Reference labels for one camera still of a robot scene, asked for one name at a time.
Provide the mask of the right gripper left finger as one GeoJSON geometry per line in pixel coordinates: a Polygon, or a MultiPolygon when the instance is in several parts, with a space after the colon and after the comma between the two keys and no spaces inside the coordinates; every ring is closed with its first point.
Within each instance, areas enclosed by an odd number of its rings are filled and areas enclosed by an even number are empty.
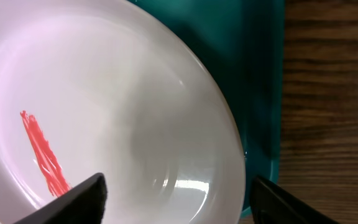
{"type": "Polygon", "coordinates": [[[15,224],[101,224],[107,195],[99,172],[15,224]]]}

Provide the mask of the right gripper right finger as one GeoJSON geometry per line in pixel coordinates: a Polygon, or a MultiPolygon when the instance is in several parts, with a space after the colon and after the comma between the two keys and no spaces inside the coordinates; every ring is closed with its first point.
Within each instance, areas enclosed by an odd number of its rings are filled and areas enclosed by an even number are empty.
{"type": "Polygon", "coordinates": [[[261,176],[252,181],[249,202],[255,224],[339,224],[261,176]]]}

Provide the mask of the white plate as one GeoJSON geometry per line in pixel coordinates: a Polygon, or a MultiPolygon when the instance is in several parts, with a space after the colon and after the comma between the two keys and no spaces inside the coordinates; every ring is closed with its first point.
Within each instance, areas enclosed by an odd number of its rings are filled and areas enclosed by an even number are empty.
{"type": "Polygon", "coordinates": [[[103,223],[237,223],[239,133],[220,89],[127,1],[0,1],[0,223],[104,175],[103,223]]]}

